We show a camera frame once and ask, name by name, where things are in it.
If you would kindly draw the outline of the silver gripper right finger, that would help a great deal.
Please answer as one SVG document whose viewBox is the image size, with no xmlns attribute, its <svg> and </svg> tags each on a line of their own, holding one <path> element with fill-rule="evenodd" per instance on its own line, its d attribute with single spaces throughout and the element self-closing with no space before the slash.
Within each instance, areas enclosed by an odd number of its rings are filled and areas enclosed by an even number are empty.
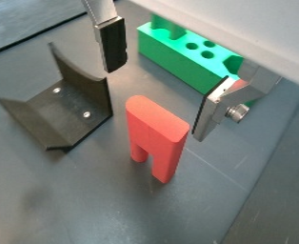
<svg viewBox="0 0 299 244">
<path fill-rule="evenodd" d="M 225 76 L 208 91 L 198 109 L 192 134 L 202 141 L 225 117 L 238 123 L 249 108 L 246 102 L 260 99 L 277 85 L 281 77 L 245 59 L 238 68 L 238 79 Z"/>
</svg>

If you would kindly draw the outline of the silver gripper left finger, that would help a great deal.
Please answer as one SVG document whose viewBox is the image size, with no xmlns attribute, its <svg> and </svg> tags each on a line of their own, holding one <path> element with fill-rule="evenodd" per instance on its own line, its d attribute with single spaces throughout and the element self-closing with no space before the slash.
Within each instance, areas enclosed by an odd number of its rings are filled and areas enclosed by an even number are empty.
<svg viewBox="0 0 299 244">
<path fill-rule="evenodd" d="M 81 0 L 93 21 L 94 39 L 99 46 L 103 69 L 115 71 L 126 62 L 125 24 L 113 0 Z"/>
</svg>

